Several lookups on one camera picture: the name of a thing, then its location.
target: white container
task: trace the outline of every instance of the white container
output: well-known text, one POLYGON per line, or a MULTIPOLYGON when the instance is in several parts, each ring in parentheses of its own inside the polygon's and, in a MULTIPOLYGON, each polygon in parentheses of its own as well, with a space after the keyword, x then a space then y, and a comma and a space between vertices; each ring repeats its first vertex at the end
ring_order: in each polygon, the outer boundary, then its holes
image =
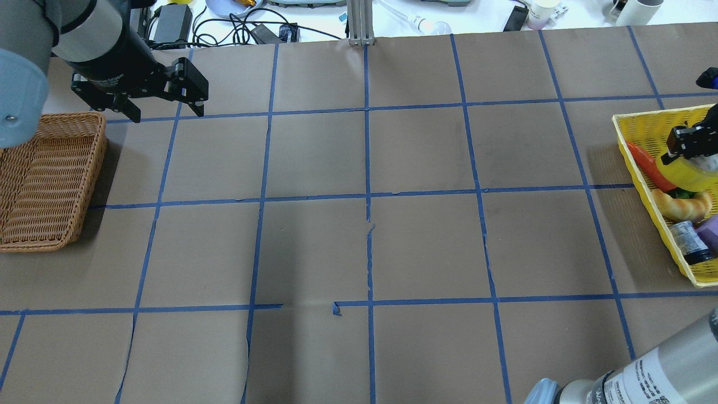
POLYGON ((558 5, 559 0, 533 0, 531 8, 528 10, 526 26, 531 29, 544 28, 558 5))
POLYGON ((628 0, 616 25, 646 25, 663 4, 663 0, 628 0))

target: plastic basket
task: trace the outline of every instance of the plastic basket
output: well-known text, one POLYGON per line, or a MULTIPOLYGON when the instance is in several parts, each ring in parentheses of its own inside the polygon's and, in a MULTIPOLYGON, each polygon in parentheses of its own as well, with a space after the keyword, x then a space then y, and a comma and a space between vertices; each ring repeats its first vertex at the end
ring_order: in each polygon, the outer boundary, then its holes
POLYGON ((0 149, 0 252, 75 241, 106 148, 105 116, 85 112, 43 115, 29 142, 0 149))
MULTIPOLYGON (((633 184, 640 194, 640 199, 648 210, 648 214, 651 215, 653 223, 661 234, 663 243, 668 247, 681 273, 687 276, 698 288, 718 285, 718 259, 695 265, 689 265, 688 262, 686 262, 681 250, 678 248, 678 245, 676 245, 673 236, 668 230, 668 227, 675 222, 665 219, 663 215, 661 215, 661 212, 651 197, 651 190, 656 186, 651 182, 651 179, 644 176, 643 172, 638 168, 626 146, 626 141, 635 143, 637 146, 651 153, 654 158, 658 159, 660 157, 661 148, 665 147, 666 137, 670 133, 671 128, 684 125, 685 122, 688 122, 690 126, 703 120, 711 106, 713 106, 713 104, 613 116, 613 124, 618 133, 618 145, 626 166, 630 171, 633 184)), ((718 195, 718 185, 714 185, 708 191, 713 197, 713 208, 708 215, 708 217, 710 217, 718 212, 718 199, 716 199, 716 195, 718 195)))

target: blue plastic cover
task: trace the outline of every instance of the blue plastic cover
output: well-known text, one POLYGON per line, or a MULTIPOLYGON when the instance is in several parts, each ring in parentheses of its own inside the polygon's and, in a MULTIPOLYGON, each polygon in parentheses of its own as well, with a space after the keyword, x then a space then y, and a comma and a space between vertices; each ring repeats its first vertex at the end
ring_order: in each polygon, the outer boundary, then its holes
POLYGON ((0 148, 27 142, 47 99, 47 77, 33 62, 0 49, 0 148))
POLYGON ((523 404, 552 404, 558 389, 559 383, 551 379, 541 379, 533 386, 523 404))

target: red pepper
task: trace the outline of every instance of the red pepper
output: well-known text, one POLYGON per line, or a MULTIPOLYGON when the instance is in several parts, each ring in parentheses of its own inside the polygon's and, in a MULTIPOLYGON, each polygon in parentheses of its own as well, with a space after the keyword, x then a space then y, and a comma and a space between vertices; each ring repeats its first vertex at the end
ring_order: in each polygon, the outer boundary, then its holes
POLYGON ((667 180, 660 171, 658 171, 656 159, 654 159, 649 152, 629 141, 626 141, 626 145, 628 146, 635 163, 638 164, 638 167, 643 170, 643 172, 651 179, 651 181, 653 181, 653 184, 655 184, 658 189, 668 193, 669 191, 677 188, 671 183, 671 181, 667 180))

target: brown basket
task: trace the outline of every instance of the brown basket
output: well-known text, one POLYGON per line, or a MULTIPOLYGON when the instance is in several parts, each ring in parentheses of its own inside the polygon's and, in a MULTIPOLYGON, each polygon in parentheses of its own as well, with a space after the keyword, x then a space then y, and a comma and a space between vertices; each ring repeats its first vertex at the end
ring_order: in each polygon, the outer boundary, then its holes
POLYGON ((106 149, 105 116, 96 112, 43 115, 29 142, 0 149, 0 252, 74 242, 106 149))

